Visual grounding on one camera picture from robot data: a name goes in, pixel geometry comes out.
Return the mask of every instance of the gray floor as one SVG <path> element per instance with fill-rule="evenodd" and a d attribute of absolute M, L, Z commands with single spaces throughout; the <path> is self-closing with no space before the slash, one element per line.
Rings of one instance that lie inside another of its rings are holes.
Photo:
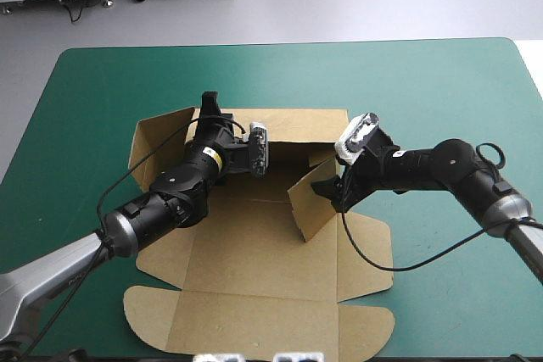
<path fill-rule="evenodd" d="M 0 16 L 0 179 L 59 54 L 72 47 L 543 38 L 543 0 L 115 0 L 72 25 L 52 1 Z"/>

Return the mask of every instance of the green table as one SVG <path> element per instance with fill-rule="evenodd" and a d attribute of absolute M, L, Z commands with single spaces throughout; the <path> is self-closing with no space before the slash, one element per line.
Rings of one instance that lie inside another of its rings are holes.
<path fill-rule="evenodd" d="M 404 148 L 449 137 L 497 142 L 505 177 L 541 218 L 543 109 L 506 39 L 272 46 L 74 49 L 63 53 L 0 186 L 0 265 L 30 261 L 97 227 L 99 193 L 126 169 L 136 122 L 199 104 L 373 111 Z M 125 182 L 106 209 L 138 194 Z M 379 192 L 356 207 L 385 220 L 396 265 L 426 258 L 479 228 L 445 192 Z M 127 325 L 123 292 L 166 287 L 117 259 L 90 276 L 36 351 L 154 356 Z M 543 290 L 503 241 L 481 237 L 387 292 L 354 300 L 390 308 L 381 356 L 543 354 Z"/>

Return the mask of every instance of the yellow label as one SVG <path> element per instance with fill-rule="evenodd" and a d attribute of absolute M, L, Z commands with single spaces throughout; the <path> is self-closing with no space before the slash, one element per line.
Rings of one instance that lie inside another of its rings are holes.
<path fill-rule="evenodd" d="M 219 166 L 219 171 L 222 170 L 222 159 L 221 159 L 221 155 L 218 152 L 216 152 L 212 148 L 204 148 L 204 154 L 207 154 L 213 160 L 215 160 L 215 162 Z"/>

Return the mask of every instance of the cardboard flap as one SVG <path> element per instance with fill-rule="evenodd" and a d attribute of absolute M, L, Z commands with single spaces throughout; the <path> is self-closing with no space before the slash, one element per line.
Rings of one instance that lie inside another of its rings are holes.
<path fill-rule="evenodd" d="M 349 212 L 347 225 L 358 247 L 373 261 L 392 267 L 392 242 L 387 224 Z M 392 287 L 393 273 L 381 271 L 362 259 L 350 244 L 341 215 L 338 222 L 338 301 L 382 292 Z"/>
<path fill-rule="evenodd" d="M 172 286 L 182 288 L 198 228 L 175 229 L 142 250 L 136 267 Z"/>
<path fill-rule="evenodd" d="M 132 167 L 151 149 L 156 148 L 169 135 L 179 129 L 180 126 L 189 122 L 193 118 L 193 112 L 194 108 L 186 108 L 137 122 L 128 167 Z M 145 161 L 132 173 L 143 191 L 148 190 L 157 174 L 179 163 L 185 150 L 187 131 L 179 131 L 153 157 Z"/>
<path fill-rule="evenodd" d="M 306 241 L 311 240 L 336 215 L 330 201 L 313 192 L 311 183 L 334 177 L 338 171 L 336 161 L 330 159 L 288 189 L 296 225 Z"/>
<path fill-rule="evenodd" d="M 339 360 L 370 359 L 390 339 L 394 325 L 389 309 L 339 305 Z"/>
<path fill-rule="evenodd" d="M 131 329 L 162 351 L 261 360 L 318 350 L 328 361 L 361 362 L 384 346 L 395 324 L 379 307 L 142 286 L 126 290 L 124 308 Z"/>
<path fill-rule="evenodd" d="M 143 286 L 129 287 L 123 304 L 131 329 L 148 345 L 166 350 L 180 292 Z"/>
<path fill-rule="evenodd" d="M 345 109 L 221 109 L 233 114 L 234 119 L 249 132 L 251 122 L 261 122 L 268 129 L 270 142 L 335 143 L 349 117 Z M 194 117 L 199 115 L 195 109 Z M 194 137 L 196 125 L 192 125 L 188 138 Z"/>

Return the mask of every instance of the cardboard box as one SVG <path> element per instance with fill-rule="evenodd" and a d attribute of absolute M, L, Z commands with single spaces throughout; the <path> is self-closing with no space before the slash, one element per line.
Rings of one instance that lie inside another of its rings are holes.
<path fill-rule="evenodd" d="M 269 131 L 263 179 L 228 175 L 210 194 L 210 214 L 171 232 L 137 258 L 139 270 L 182 291 L 131 287 L 126 318 L 149 345 L 181 354 L 241 353 L 271 360 L 277 352 L 319 351 L 328 361 L 360 362 L 389 340 L 394 316 L 383 308 L 338 302 L 386 290 L 392 274 L 356 254 L 331 204 L 313 180 L 339 171 L 333 143 L 348 123 L 338 109 L 223 109 L 249 128 Z M 198 116 L 183 109 L 137 124 L 130 164 L 179 125 Z M 146 190 L 179 162 L 195 126 L 134 173 Z M 347 214 L 353 236 L 381 264 L 392 265 L 389 228 Z"/>

